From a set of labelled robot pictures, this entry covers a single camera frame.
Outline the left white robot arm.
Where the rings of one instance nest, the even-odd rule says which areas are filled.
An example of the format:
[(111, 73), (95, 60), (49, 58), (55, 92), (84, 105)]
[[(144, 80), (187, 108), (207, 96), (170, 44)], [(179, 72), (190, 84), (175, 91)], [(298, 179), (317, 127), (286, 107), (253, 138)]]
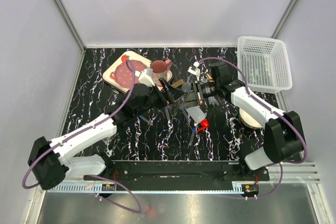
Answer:
[(22, 187), (26, 184), (28, 175), (33, 173), (37, 185), (43, 190), (49, 190), (59, 185), (70, 172), (70, 161), (77, 153), (94, 143), (117, 134), (127, 122), (142, 115), (150, 109), (164, 108), (178, 101), (184, 92), (172, 87), (164, 79), (160, 80), (162, 90), (158, 87), (148, 87), (137, 83), (127, 92), (124, 100), (116, 103), (111, 111), (102, 113), (90, 123), (66, 135), (46, 140), (36, 139), (28, 158), (29, 169), (24, 175)]

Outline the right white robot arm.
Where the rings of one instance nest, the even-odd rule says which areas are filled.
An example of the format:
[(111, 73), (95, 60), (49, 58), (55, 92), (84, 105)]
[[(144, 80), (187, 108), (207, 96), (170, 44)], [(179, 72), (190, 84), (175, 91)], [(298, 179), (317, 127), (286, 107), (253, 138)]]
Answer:
[(308, 154), (300, 116), (284, 112), (256, 96), (247, 85), (247, 80), (234, 80), (229, 73), (233, 63), (217, 58), (211, 64), (213, 80), (208, 83), (192, 82), (193, 86), (180, 106), (197, 123), (201, 117), (200, 105), (209, 97), (218, 95), (232, 105), (244, 110), (264, 129), (263, 146), (244, 157), (244, 164), (238, 167), (239, 176), (250, 180), (257, 169), (272, 164), (287, 162), (290, 157), (304, 152)]

